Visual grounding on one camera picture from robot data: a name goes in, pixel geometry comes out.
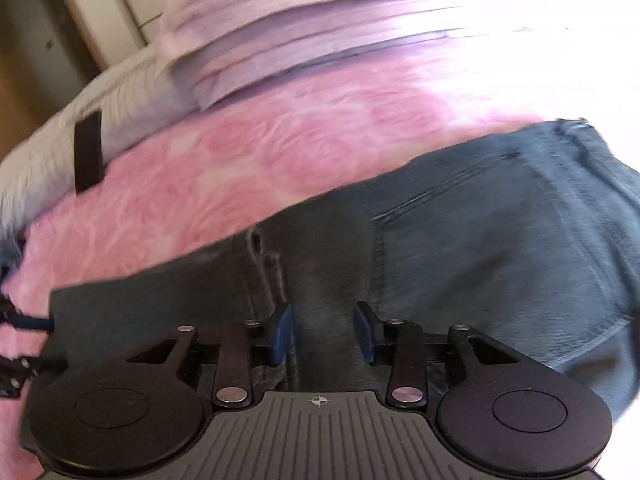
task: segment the jeans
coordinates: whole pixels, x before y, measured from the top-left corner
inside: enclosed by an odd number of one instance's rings
[[[617,417],[638,384],[639,206],[640,176],[588,123],[535,124],[421,156],[129,278],[54,291],[43,354],[91,365],[178,325],[263,319],[286,296],[287,373],[258,381],[384,392],[388,370],[364,364],[351,326],[367,300],[427,332],[472,325],[592,388]]]

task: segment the pink floral fabric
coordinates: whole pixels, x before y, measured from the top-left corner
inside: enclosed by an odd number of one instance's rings
[[[41,216],[4,293],[43,315],[53,288],[132,274],[431,150],[558,116],[630,122],[611,89],[637,95],[639,78],[613,56],[585,70],[601,47],[570,32],[437,40],[264,84],[146,140]],[[42,341],[0,328],[5,356]],[[18,446],[21,409],[0,401],[0,480],[40,473]]]

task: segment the crosshair marking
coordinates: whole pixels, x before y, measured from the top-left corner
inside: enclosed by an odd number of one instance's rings
[[[331,401],[326,397],[323,397],[322,395],[318,395],[317,397],[311,399],[309,402],[314,403],[319,408],[320,406],[324,406],[326,403]]]

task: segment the black strap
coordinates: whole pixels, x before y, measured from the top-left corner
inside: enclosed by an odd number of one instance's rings
[[[8,298],[0,296],[0,326],[7,323],[19,330],[37,330],[53,332],[53,319],[50,317],[25,316]]]
[[[97,111],[76,124],[74,158],[76,194],[100,184],[104,177],[102,166],[102,112]]]

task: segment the round black disc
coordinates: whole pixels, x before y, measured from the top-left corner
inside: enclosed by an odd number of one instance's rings
[[[525,374],[512,366],[487,366],[443,397],[436,420],[446,440],[505,474],[554,476],[596,460],[612,430],[603,400],[541,365]]]
[[[197,394],[155,365],[102,368],[47,393],[30,414],[37,451],[53,469],[82,476],[123,476],[164,462],[204,419]]]

